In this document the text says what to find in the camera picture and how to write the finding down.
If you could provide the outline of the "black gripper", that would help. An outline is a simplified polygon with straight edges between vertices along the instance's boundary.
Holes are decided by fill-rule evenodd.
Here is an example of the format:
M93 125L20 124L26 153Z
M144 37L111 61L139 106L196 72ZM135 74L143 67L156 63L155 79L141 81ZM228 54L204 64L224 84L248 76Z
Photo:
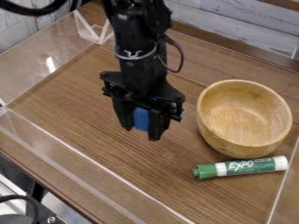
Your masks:
M104 71L103 95L113 102L113 109L121 127L131 130L135 126L133 111L149 111L148 139L159 141L169 128L171 119L180 121L185 96L168 83L167 72L177 73L183 68L180 61L176 70L167 66L167 55L128 57L117 54L120 70Z

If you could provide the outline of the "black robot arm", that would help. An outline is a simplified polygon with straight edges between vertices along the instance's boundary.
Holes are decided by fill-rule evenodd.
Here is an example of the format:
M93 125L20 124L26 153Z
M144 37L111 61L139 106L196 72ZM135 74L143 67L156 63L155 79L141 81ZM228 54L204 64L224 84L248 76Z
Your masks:
M137 129L157 141L172 120L183 119L184 94L168 83L167 46L180 45L167 35L172 12L164 0L103 0L115 33L117 71L104 71L103 95L112 99L125 130Z

